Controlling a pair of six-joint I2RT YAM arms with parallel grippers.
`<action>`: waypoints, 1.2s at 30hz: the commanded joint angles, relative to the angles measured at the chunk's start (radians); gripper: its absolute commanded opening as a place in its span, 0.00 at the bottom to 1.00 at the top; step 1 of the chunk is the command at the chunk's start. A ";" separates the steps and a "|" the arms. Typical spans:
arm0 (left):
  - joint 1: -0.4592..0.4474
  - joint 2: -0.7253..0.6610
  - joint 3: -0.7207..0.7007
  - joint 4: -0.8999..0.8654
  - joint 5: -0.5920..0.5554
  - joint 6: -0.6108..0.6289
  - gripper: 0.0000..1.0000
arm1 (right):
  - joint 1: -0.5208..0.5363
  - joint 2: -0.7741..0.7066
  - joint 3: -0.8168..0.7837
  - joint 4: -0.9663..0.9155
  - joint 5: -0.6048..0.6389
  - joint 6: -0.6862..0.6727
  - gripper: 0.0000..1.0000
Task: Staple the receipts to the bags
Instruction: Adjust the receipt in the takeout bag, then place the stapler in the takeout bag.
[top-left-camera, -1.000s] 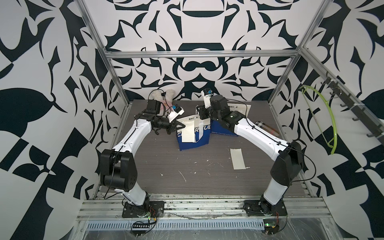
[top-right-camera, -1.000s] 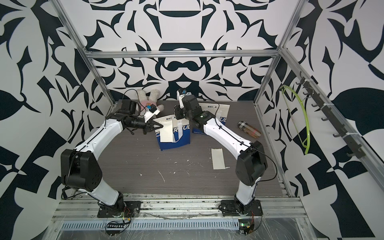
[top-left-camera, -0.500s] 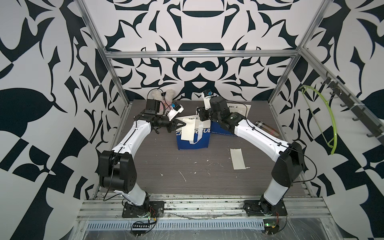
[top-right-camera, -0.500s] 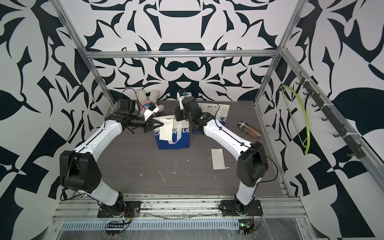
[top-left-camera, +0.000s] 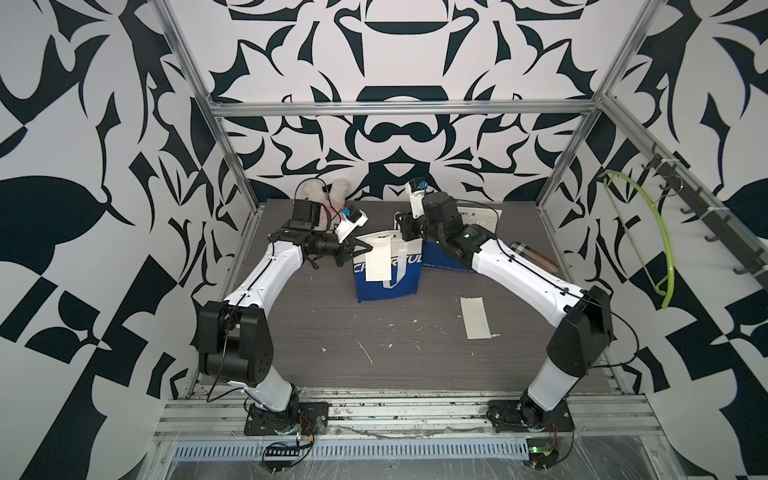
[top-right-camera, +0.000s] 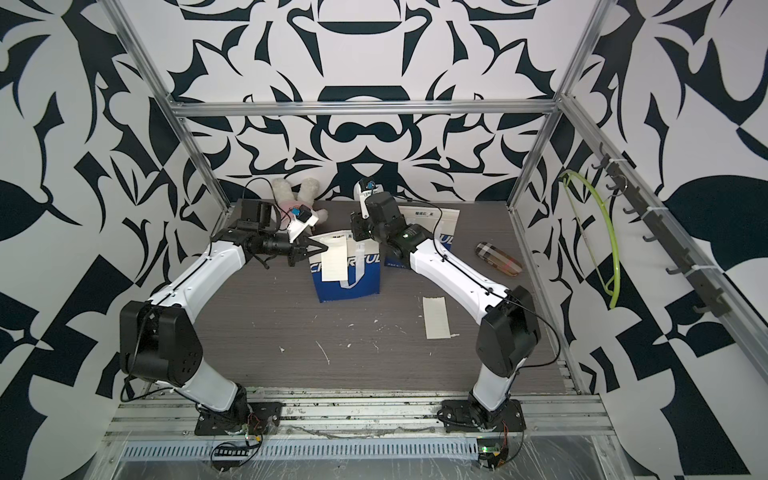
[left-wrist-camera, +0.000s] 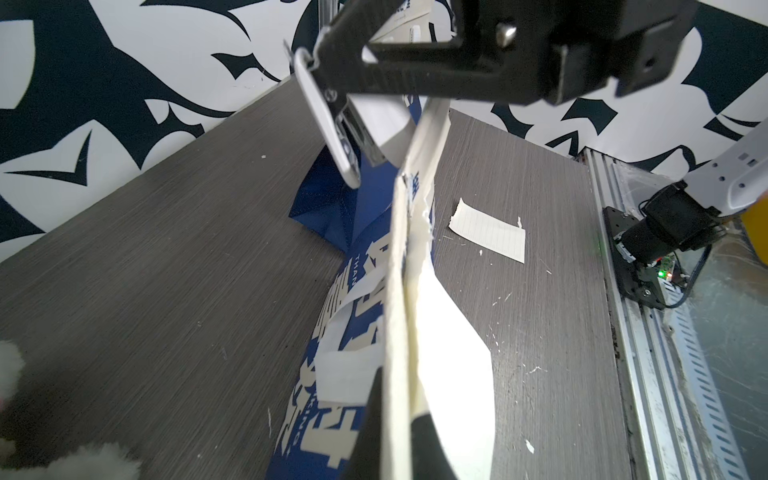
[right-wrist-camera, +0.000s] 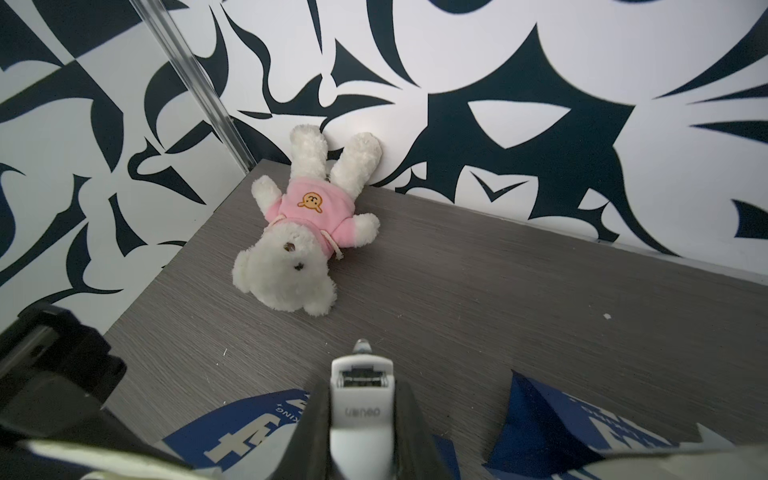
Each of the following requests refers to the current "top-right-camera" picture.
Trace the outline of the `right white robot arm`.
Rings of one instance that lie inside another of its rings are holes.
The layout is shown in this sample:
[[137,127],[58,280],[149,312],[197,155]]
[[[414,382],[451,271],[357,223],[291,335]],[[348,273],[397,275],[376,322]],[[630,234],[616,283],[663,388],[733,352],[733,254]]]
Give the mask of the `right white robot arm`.
[[476,353],[481,361],[470,403],[484,413],[501,409],[518,371],[541,340],[530,293],[492,281],[445,249],[437,235],[406,221],[387,192],[358,195],[351,216],[353,237],[374,240],[387,255],[430,280],[458,302],[478,324]]

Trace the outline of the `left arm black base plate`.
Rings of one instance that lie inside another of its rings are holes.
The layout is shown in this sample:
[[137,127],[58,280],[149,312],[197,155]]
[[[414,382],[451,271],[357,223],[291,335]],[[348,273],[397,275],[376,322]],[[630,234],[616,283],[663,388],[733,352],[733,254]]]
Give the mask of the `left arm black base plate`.
[[194,435],[210,437],[266,434],[280,425],[283,407],[281,402],[249,402],[248,406],[234,404],[226,412],[199,407]]

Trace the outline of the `blue white paper bag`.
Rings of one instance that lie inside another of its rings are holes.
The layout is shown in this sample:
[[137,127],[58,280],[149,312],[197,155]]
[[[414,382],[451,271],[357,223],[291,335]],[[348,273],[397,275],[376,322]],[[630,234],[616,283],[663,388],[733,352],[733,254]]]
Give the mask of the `blue white paper bag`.
[[379,244],[373,240],[357,242],[349,230],[316,235],[322,242],[328,237],[347,239],[348,279],[343,282],[323,282],[321,254],[309,258],[311,277],[320,303],[352,300],[380,293],[381,260]]
[[451,249],[458,215],[458,210],[392,201],[370,210],[371,232],[382,243],[388,266],[411,269],[411,254],[422,243]]

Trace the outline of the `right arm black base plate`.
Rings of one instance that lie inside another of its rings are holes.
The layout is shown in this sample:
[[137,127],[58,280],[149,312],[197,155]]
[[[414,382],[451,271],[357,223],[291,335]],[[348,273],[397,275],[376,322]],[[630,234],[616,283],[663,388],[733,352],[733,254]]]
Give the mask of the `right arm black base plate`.
[[477,400],[445,400],[436,418],[447,432],[523,432],[526,422],[518,400],[507,399],[496,410],[486,410]]

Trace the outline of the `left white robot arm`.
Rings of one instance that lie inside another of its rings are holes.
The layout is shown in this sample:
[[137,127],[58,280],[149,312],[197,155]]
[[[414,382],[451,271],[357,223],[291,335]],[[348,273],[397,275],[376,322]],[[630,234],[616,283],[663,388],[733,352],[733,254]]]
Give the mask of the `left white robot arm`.
[[250,415],[247,394],[204,358],[195,321],[203,307],[249,261],[262,266],[276,257],[290,266],[322,253],[311,230],[325,211],[300,205],[287,209],[258,199],[241,200],[232,218],[210,240],[197,260],[177,279],[145,301],[131,301],[120,312],[121,370],[172,389],[198,408],[235,424]]

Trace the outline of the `white paper receipt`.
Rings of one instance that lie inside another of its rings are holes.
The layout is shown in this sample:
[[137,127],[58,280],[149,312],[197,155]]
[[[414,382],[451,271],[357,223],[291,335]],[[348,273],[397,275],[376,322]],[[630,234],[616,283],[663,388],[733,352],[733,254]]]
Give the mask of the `white paper receipt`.
[[321,253],[323,282],[343,282],[348,279],[347,239],[328,237],[322,240],[327,249]]
[[442,340],[451,337],[444,297],[423,298],[423,319],[426,338]]

